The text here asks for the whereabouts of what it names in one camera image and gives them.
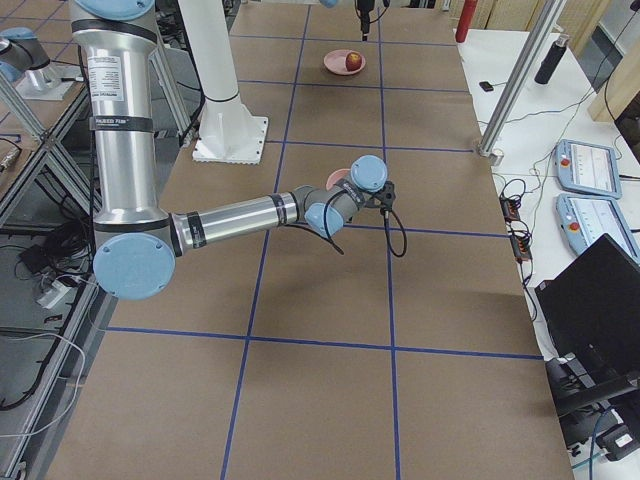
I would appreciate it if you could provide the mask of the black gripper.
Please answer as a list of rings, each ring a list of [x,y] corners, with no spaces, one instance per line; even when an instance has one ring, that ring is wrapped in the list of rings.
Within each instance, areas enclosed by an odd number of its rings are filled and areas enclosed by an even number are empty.
[[[375,9],[375,0],[356,0],[356,11],[360,16],[360,30],[363,41],[368,40],[370,33],[370,14]]]

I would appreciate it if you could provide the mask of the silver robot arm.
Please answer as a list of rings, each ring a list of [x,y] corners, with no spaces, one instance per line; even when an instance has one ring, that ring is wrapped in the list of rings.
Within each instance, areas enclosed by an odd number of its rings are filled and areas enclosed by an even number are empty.
[[[159,48],[153,1],[73,1],[72,31],[87,54],[91,95],[122,101],[149,87],[149,60]],[[180,1],[179,13],[195,57],[198,78],[210,94],[237,85],[230,41],[220,1]],[[1,32],[1,74],[10,82],[34,74],[39,90],[58,83],[52,60],[33,30]]]
[[[186,251],[298,221],[331,239],[357,212],[385,197],[387,167],[365,155],[323,188],[305,185],[205,212],[161,209],[149,73],[159,46],[154,11],[151,1],[70,5],[73,37],[87,56],[102,196],[93,221],[93,270],[106,292],[124,300],[149,298],[167,286]],[[241,101],[220,3],[187,2],[181,13],[205,97],[194,159],[258,163],[268,121]]]

